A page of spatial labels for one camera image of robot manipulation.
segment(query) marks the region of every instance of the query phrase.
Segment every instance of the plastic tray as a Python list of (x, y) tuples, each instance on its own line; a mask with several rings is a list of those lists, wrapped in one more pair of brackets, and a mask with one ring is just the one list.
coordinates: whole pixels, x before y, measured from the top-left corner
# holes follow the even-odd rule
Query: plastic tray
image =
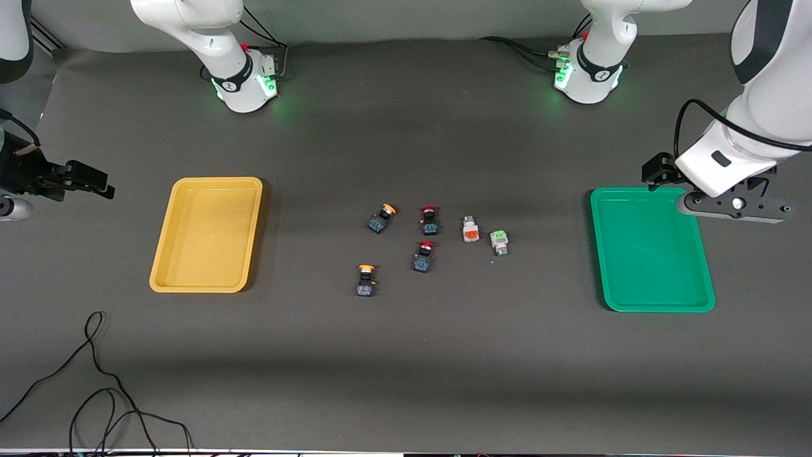
[(697, 218), (676, 209), (682, 189), (602, 187), (592, 218), (603, 297), (616, 311), (707, 312), (715, 304)]
[(183, 178), (172, 187), (149, 286), (156, 292), (239, 292), (248, 280), (262, 182)]

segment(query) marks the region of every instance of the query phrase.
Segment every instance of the green tray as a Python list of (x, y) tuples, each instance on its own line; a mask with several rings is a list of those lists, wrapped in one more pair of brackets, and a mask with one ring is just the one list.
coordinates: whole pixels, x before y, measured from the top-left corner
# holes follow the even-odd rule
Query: green tray
[(708, 312), (716, 298), (697, 218), (677, 188), (602, 187), (592, 219), (603, 297), (615, 311)]

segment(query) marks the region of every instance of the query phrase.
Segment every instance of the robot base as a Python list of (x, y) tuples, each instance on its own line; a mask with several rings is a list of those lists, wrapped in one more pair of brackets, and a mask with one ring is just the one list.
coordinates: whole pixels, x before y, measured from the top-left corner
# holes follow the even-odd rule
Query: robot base
[(217, 96), (226, 103), (232, 111), (249, 113), (262, 108), (265, 103), (276, 97), (276, 67), (274, 56), (264, 55), (258, 50), (246, 51), (252, 60), (251, 76), (242, 84), (237, 92), (227, 92), (214, 84)]
[[(559, 52), (568, 52), (571, 56), (576, 54), (578, 47), (584, 40), (577, 38), (566, 45), (558, 48)], [(556, 73), (553, 87), (567, 94), (574, 102), (591, 105), (601, 102), (609, 95), (609, 92), (617, 87), (618, 77), (623, 67), (619, 68), (614, 75), (610, 75), (605, 81), (592, 81), (590, 74), (581, 68), (577, 59), (571, 59), (567, 65)]]

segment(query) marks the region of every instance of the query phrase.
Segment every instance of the wire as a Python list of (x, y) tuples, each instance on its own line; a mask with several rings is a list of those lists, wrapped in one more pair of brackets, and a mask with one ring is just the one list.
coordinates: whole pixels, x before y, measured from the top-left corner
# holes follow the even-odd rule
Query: wire
[(0, 109), (0, 118), (10, 120), (11, 122), (17, 124), (21, 129), (25, 130), (25, 132), (31, 137), (32, 140), (34, 140), (34, 145), (36, 147), (40, 146), (40, 138), (37, 136), (36, 133), (34, 133), (33, 130), (31, 130), (31, 128), (29, 128), (26, 124), (23, 124), (23, 121), (15, 118), (14, 115), (3, 109)]
[(39, 33), (40, 33), (40, 34), (41, 34), (43, 37), (45, 37), (45, 39), (46, 39), (46, 40), (50, 41), (50, 42), (51, 42), (52, 47), (54, 47), (54, 48), (56, 48), (56, 49), (64, 49), (64, 47), (65, 47), (65, 46), (60, 46), (60, 45), (59, 45), (59, 43), (57, 43), (57, 42), (56, 42), (56, 40), (54, 40), (54, 38), (53, 38), (53, 37), (51, 37), (51, 36), (50, 36), (48, 33), (45, 33), (45, 30), (43, 30), (42, 28), (40, 28), (40, 27), (37, 25), (37, 22), (36, 22), (36, 21), (31, 21), (31, 26), (32, 26), (32, 27), (33, 27), (35, 30), (37, 30), (37, 31), (38, 31), (38, 32), (39, 32)]
[(284, 55), (284, 57), (282, 57), (282, 71), (281, 71), (281, 72), (279, 72), (279, 77), (280, 77), (280, 78), (281, 78), (282, 76), (285, 76), (285, 72), (287, 71), (287, 52), (288, 52), (290, 49), (291, 49), (291, 48), (289, 48), (289, 47), (285, 46), (285, 55)]
[(587, 14), (586, 16), (584, 16), (584, 19), (582, 19), (581, 22), (578, 23), (578, 26), (575, 27), (575, 32), (572, 32), (572, 37), (573, 38), (577, 37), (578, 34), (581, 33), (581, 31), (583, 31), (589, 24), (592, 24), (591, 14)]
[(272, 34), (271, 34), (269, 31), (268, 31), (268, 29), (267, 29), (267, 28), (265, 28), (265, 26), (264, 26), (264, 25), (262, 25), (262, 22), (260, 22), (259, 20), (257, 20), (257, 17), (251, 13), (251, 10), (249, 10), (249, 9), (248, 9), (248, 7), (243, 7), (243, 8), (245, 9), (245, 12), (246, 12), (246, 13), (248, 13), (248, 15), (249, 15), (249, 16), (251, 16), (251, 19), (253, 19), (253, 20), (254, 20), (254, 22), (256, 22), (256, 23), (257, 23), (257, 25), (259, 25), (259, 27), (260, 27), (260, 28), (261, 28), (261, 29), (262, 29), (262, 30), (263, 30), (265, 33), (267, 33), (267, 34), (268, 34), (268, 37), (270, 37), (270, 41), (273, 41), (273, 42), (274, 42), (274, 43), (276, 43), (277, 45), (280, 45), (280, 46), (283, 46), (283, 47), (286, 47), (286, 48), (287, 48), (287, 45), (286, 45), (285, 43), (282, 43), (281, 41), (279, 41), (279, 40), (277, 40), (276, 38), (274, 38), (274, 35), (272, 35)]
[[(112, 405), (112, 408), (110, 409), (110, 418), (107, 420), (107, 426), (105, 427), (105, 431), (110, 428), (110, 424), (113, 422), (113, 418), (115, 417), (115, 396), (113, 395), (113, 392), (116, 392), (116, 391), (117, 390), (113, 389), (112, 387), (105, 387), (103, 389), (99, 389), (99, 390), (93, 392), (92, 394), (90, 394), (89, 397), (87, 397), (82, 402), (81, 406), (79, 406), (79, 409), (77, 409), (76, 412), (73, 413), (73, 418), (71, 419), (71, 426), (67, 430), (68, 455), (73, 456), (73, 432), (74, 432), (74, 428), (76, 427), (76, 421), (79, 419), (79, 414), (82, 412), (84, 407), (87, 406), (88, 403), (90, 403), (90, 400), (93, 400), (94, 398), (96, 398), (96, 395), (107, 394), (107, 395), (110, 396), (110, 403)], [(101, 439), (102, 453), (104, 452), (104, 444), (105, 444), (106, 439), (107, 439), (106, 435), (107, 434), (105, 433), (105, 437)]]
[(680, 130), (682, 129), (682, 118), (685, 116), (685, 110), (688, 109), (692, 104), (699, 106), (701, 109), (705, 110), (711, 117), (718, 120), (722, 124), (726, 125), (732, 131), (744, 135), (751, 140), (755, 140), (761, 142), (768, 146), (774, 146), (781, 149), (787, 150), (797, 150), (800, 152), (811, 152), (812, 146), (801, 146), (801, 145), (793, 145), (792, 143), (785, 143), (783, 141), (772, 140), (767, 137), (762, 137), (761, 135), (757, 135), (756, 133), (752, 133), (746, 128), (740, 127), (739, 125), (734, 124), (723, 115), (715, 111), (713, 108), (708, 106), (707, 103), (699, 100), (698, 98), (691, 98), (685, 104), (682, 105), (680, 108), (680, 114), (676, 116), (676, 125), (674, 126), (674, 159), (680, 156)]
[(525, 45), (523, 45), (523, 44), (521, 44), (521, 43), (519, 43), (517, 41), (513, 41), (511, 39), (503, 38), (503, 37), (483, 37), (483, 38), (480, 38), (480, 40), (498, 41), (500, 43), (504, 43), (504, 44), (508, 45), (512, 50), (514, 50), (519, 55), (519, 57), (523, 58), (530, 65), (533, 65), (534, 67), (539, 68), (539, 69), (544, 70), (544, 71), (547, 71), (547, 72), (555, 72), (556, 71), (556, 69), (554, 67), (549, 66), (549, 65), (541, 65), (540, 63), (536, 62), (535, 60), (532, 60), (527, 54), (525, 54), (525, 53), (528, 53), (528, 54), (535, 55), (535, 56), (538, 56), (538, 57), (547, 57), (546, 52), (529, 48), (529, 47), (527, 47), (527, 46), (525, 46)]
[(257, 35), (258, 37), (262, 38), (263, 40), (267, 40), (267, 41), (271, 41), (271, 42), (273, 42), (273, 43), (276, 43), (276, 46), (279, 46), (279, 47), (281, 47), (281, 46), (282, 46), (282, 45), (280, 45), (279, 43), (277, 43), (277, 42), (276, 42), (276, 40), (274, 40), (273, 38), (266, 37), (265, 35), (263, 35), (263, 34), (261, 34), (261, 33), (257, 32), (256, 30), (254, 30), (253, 28), (251, 28), (251, 26), (250, 26), (250, 25), (246, 24), (244, 21), (242, 21), (242, 20), (241, 20), (241, 21), (240, 21), (240, 24), (242, 24), (242, 25), (243, 25), (243, 27), (247, 28), (249, 31), (253, 32), (255, 35)]
[(105, 443), (105, 440), (106, 440), (106, 439), (107, 439), (107, 438), (108, 438), (108, 437), (109, 437), (109, 436), (110, 436), (110, 435), (113, 433), (113, 431), (114, 431), (114, 430), (115, 430), (115, 428), (116, 428), (116, 427), (119, 425), (119, 423), (120, 423), (120, 422), (121, 422), (121, 421), (122, 421), (122, 420), (123, 420), (125, 417), (127, 417), (127, 416), (129, 416), (129, 415), (131, 415), (131, 414), (143, 415), (143, 416), (151, 417), (151, 418), (153, 418), (153, 419), (155, 419), (155, 420), (160, 420), (161, 422), (166, 422), (166, 423), (168, 423), (168, 424), (178, 425), (180, 428), (182, 428), (182, 429), (184, 430), (184, 439), (186, 440), (186, 451), (187, 451), (187, 453), (188, 453), (188, 454), (190, 454), (190, 457), (191, 457), (191, 453), (192, 453), (192, 447), (194, 446), (194, 441), (192, 440), (192, 434), (189, 432), (189, 428), (188, 428), (188, 427), (187, 427), (185, 424), (183, 424), (183, 423), (181, 423), (181, 422), (178, 422), (178, 421), (176, 421), (176, 420), (167, 419), (166, 417), (161, 417), (161, 416), (159, 416), (159, 415), (157, 415), (157, 414), (152, 414), (152, 413), (150, 413), (150, 412), (136, 411), (136, 410), (130, 410), (130, 411), (127, 411), (127, 412), (123, 413), (123, 414), (122, 414), (121, 416), (119, 416), (119, 418), (118, 418), (118, 419), (117, 419), (117, 420), (116, 420), (116, 421), (113, 423), (113, 425), (112, 425), (112, 426), (110, 426), (110, 422), (108, 422), (108, 423), (107, 423), (107, 427), (105, 428), (105, 433), (104, 433), (104, 436), (101, 438), (101, 442), (99, 442), (99, 445), (98, 445), (98, 446), (96, 446), (96, 450), (95, 450), (95, 451), (98, 451), (98, 450), (100, 450), (100, 449), (101, 449), (101, 453), (102, 453), (102, 454), (104, 454), (104, 449), (105, 449), (105, 448), (104, 448), (104, 443)]
[[(94, 320), (97, 320), (97, 323), (96, 323), (95, 327), (91, 330), (91, 323)], [(76, 426), (76, 421), (79, 418), (79, 414), (82, 412), (84, 407), (92, 399), (94, 399), (97, 395), (102, 394), (102, 393), (107, 393), (110, 396), (110, 401), (112, 403), (112, 408), (111, 408), (111, 411), (110, 411), (110, 418), (107, 421), (107, 426), (105, 427), (104, 435), (102, 436), (101, 442), (99, 443), (99, 446), (98, 446), (98, 448), (101, 448), (102, 454), (104, 454), (104, 449), (105, 449), (105, 446), (106, 446), (107, 437), (110, 436), (110, 433), (115, 428), (115, 426), (119, 424), (121, 419), (123, 417), (125, 417), (125, 416), (129, 416), (130, 414), (135, 414), (135, 415), (138, 416), (138, 419), (139, 419), (140, 424), (141, 424), (141, 429), (144, 431), (144, 436), (146, 437), (147, 441), (149, 442), (149, 445), (152, 447), (152, 449), (155, 452), (158, 452), (158, 447), (155, 446), (155, 441), (152, 439), (152, 436), (150, 436), (150, 434), (149, 434), (149, 430), (147, 429), (146, 422), (144, 421), (144, 416), (151, 417), (153, 419), (160, 420), (160, 421), (166, 422), (168, 424), (175, 424), (175, 425), (178, 425), (179, 427), (181, 427), (184, 430), (184, 438), (186, 440), (187, 451), (191, 454), (192, 435), (190, 434), (189, 429), (185, 424), (183, 424), (181, 422), (178, 422), (178, 421), (175, 421), (175, 420), (167, 419), (165, 417), (158, 416), (156, 414), (152, 414), (152, 413), (149, 413), (149, 412), (146, 412), (146, 411), (142, 411), (141, 409), (139, 409), (138, 406), (136, 405), (135, 400), (132, 398), (132, 396), (129, 394), (129, 392), (127, 392), (127, 390), (124, 388), (124, 385), (121, 382), (121, 378), (118, 375), (116, 375), (116, 374), (114, 374), (112, 372), (106, 371), (99, 364), (98, 353), (96, 351), (96, 343), (94, 342), (93, 339), (98, 334), (99, 329), (102, 327), (103, 322), (104, 322), (104, 313), (101, 312), (101, 311), (93, 312), (84, 323), (84, 338), (85, 338), (84, 342), (81, 345), (79, 345), (79, 347), (77, 347), (73, 351), (71, 356), (68, 357), (67, 360), (59, 368), (57, 368), (57, 370), (55, 372), (53, 372), (53, 373), (49, 374), (48, 376), (45, 376), (45, 377), (37, 380), (37, 381), (34, 381), (34, 383), (31, 384), (30, 387), (28, 387), (28, 390), (25, 391), (25, 394), (23, 394), (23, 396), (17, 401), (17, 403), (0, 419), (0, 423), (5, 421), (14, 411), (16, 411), (16, 409), (19, 407), (19, 405), (21, 405), (25, 401), (25, 399), (28, 398), (28, 396), (31, 394), (31, 392), (34, 390), (34, 388), (37, 387), (37, 385), (39, 383), (41, 383), (43, 381), (46, 381), (46, 380), (50, 379), (51, 377), (54, 377), (57, 374), (59, 374), (63, 369), (65, 369), (65, 367), (67, 367), (73, 361), (73, 359), (76, 357), (77, 354), (79, 354), (80, 351), (82, 351), (85, 347), (90, 346), (92, 356), (93, 356), (93, 366), (96, 368), (96, 371), (98, 371), (99, 373), (101, 373), (103, 375), (112, 377), (115, 380), (116, 385), (118, 386), (118, 388), (106, 387), (106, 388), (102, 388), (102, 389), (99, 389), (99, 390), (93, 392), (89, 397), (87, 397), (84, 400), (84, 402), (81, 404), (81, 406), (79, 406), (79, 409), (76, 410), (76, 413), (73, 415), (73, 419), (71, 420), (71, 426), (70, 426), (70, 429), (69, 429), (70, 436), (69, 436), (69, 439), (68, 439), (68, 444), (70, 446), (70, 451), (71, 451), (71, 453), (69, 455), (71, 457), (73, 456), (73, 432), (74, 432), (74, 428)], [(131, 411), (127, 411), (127, 412), (123, 413), (115, 422), (113, 422), (113, 417), (115, 416), (116, 403), (115, 403), (115, 396), (113, 395), (113, 393), (118, 393), (118, 394), (121, 394), (122, 396), (124, 396), (127, 399), (127, 401), (130, 403), (130, 406), (132, 407)]]
[(529, 47), (527, 47), (527, 46), (525, 46), (525, 45), (523, 45), (523, 44), (519, 43), (518, 41), (513, 41), (513, 40), (511, 40), (510, 38), (504, 38), (504, 37), (482, 37), (482, 38), (480, 38), (480, 40), (485, 40), (485, 41), (498, 41), (498, 42), (500, 42), (500, 43), (504, 43), (504, 44), (506, 44), (506, 45), (510, 46), (511, 48), (514, 48), (514, 49), (519, 49), (519, 50), (523, 50), (524, 52), (526, 52), (526, 53), (528, 53), (528, 54), (532, 54), (532, 55), (538, 55), (538, 56), (540, 56), (540, 57), (546, 57), (546, 56), (547, 56), (547, 52), (545, 52), (545, 51), (540, 51), (540, 50), (535, 50), (535, 49), (533, 49), (533, 48), (529, 48)]

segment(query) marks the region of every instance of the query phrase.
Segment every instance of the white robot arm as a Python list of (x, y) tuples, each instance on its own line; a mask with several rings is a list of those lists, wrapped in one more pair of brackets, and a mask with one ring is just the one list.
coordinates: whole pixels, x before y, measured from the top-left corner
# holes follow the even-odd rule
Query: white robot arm
[(592, 28), (584, 40), (576, 37), (559, 46), (569, 53), (569, 62), (553, 86), (573, 101), (592, 104), (602, 101), (617, 86), (628, 48), (637, 37), (631, 15), (685, 8), (692, 0), (581, 0), (592, 15)]
[(689, 182), (680, 201), (688, 214), (780, 222), (792, 208), (768, 198), (775, 166), (812, 147), (812, 2), (750, 0), (733, 26), (731, 58), (745, 88), (685, 152), (661, 153), (643, 167), (643, 181)]
[(242, 0), (131, 0), (144, 24), (184, 43), (211, 73), (232, 111), (256, 111), (276, 96), (273, 56), (244, 50), (225, 27), (240, 22)]
[(31, 0), (0, 2), (0, 84), (18, 80), (33, 59)]

